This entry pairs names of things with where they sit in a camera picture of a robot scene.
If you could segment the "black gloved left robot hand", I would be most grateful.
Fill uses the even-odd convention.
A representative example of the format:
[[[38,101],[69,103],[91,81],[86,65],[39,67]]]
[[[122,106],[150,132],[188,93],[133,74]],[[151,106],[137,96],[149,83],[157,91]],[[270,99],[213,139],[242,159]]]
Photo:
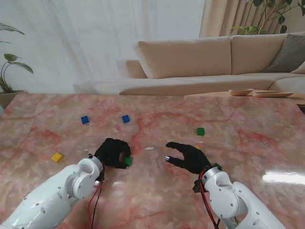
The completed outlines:
[[[120,160],[122,153],[124,153],[126,157],[131,156],[131,149],[128,143],[119,139],[106,138],[102,145],[96,150],[94,156],[106,166],[127,169],[129,165]]]

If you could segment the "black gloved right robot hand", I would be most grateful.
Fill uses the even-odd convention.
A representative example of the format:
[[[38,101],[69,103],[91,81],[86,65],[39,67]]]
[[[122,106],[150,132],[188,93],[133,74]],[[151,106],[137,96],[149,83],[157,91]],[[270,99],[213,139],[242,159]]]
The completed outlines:
[[[207,171],[212,168],[212,165],[205,154],[191,145],[169,142],[166,144],[166,147],[176,149],[182,153],[184,157],[183,160],[172,156],[165,157],[165,160],[168,163],[173,164],[176,167],[186,169],[187,171],[198,175],[202,171]]]

